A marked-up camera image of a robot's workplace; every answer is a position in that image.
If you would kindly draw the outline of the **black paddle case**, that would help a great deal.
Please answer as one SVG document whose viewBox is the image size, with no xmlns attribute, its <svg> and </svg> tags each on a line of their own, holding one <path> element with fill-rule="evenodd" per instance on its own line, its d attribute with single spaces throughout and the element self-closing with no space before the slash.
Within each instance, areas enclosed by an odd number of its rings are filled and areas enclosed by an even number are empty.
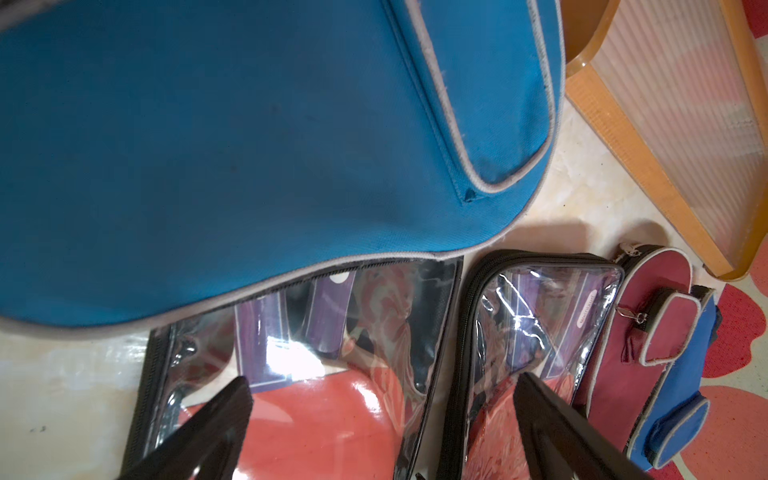
<svg viewBox="0 0 768 480">
<path fill-rule="evenodd" d="M 236 379 L 236 479 L 407 479 L 432 406 L 459 259 L 352 264 L 154 329 L 121 469 Z"/>
<path fill-rule="evenodd" d="M 437 478 L 529 478 L 518 379 L 531 373 L 572 403 L 623 279 L 621 266 L 588 253 L 497 250 L 473 267 Z"/>
</svg>

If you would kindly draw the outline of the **maroon paddle case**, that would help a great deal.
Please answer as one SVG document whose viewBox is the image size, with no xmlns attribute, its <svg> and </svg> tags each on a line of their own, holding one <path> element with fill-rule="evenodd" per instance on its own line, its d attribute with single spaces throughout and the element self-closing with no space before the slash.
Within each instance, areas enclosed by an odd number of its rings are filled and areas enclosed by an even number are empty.
<svg viewBox="0 0 768 480">
<path fill-rule="evenodd" d="M 622 246 L 625 272 L 577 389 L 574 407 L 610 444 L 627 454 L 657 397 L 663 374 L 688 347 L 702 305 L 693 267 L 678 248 Z"/>
</svg>

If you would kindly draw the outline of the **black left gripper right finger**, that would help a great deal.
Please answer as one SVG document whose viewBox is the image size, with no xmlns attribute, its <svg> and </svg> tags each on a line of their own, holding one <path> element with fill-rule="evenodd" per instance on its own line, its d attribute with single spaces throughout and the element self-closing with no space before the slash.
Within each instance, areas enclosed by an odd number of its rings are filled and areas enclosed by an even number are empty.
<svg viewBox="0 0 768 480">
<path fill-rule="evenodd" d="M 647 479 L 537 376 L 522 374 L 514 406 L 533 479 Z"/>
</svg>

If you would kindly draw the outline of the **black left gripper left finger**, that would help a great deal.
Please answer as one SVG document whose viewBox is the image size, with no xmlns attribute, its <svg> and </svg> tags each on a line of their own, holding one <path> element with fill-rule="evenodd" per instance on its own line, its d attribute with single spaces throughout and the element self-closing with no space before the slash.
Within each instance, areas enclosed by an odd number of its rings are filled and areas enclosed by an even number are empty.
<svg viewBox="0 0 768 480">
<path fill-rule="evenodd" d="M 244 444 L 253 398 L 239 376 L 123 479 L 230 479 Z"/>
</svg>

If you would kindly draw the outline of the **blue paddle case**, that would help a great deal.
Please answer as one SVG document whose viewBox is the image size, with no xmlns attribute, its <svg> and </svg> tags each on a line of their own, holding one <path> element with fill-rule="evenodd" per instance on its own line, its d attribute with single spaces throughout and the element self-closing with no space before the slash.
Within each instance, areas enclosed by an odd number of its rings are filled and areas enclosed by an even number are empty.
<svg viewBox="0 0 768 480">
<path fill-rule="evenodd" d="M 695 285 L 702 306 L 692 338 L 657 384 L 627 443 L 628 458 L 644 471 L 660 470 L 696 438 L 707 419 L 710 400 L 700 392 L 705 360 L 719 327 L 715 291 Z"/>
</svg>

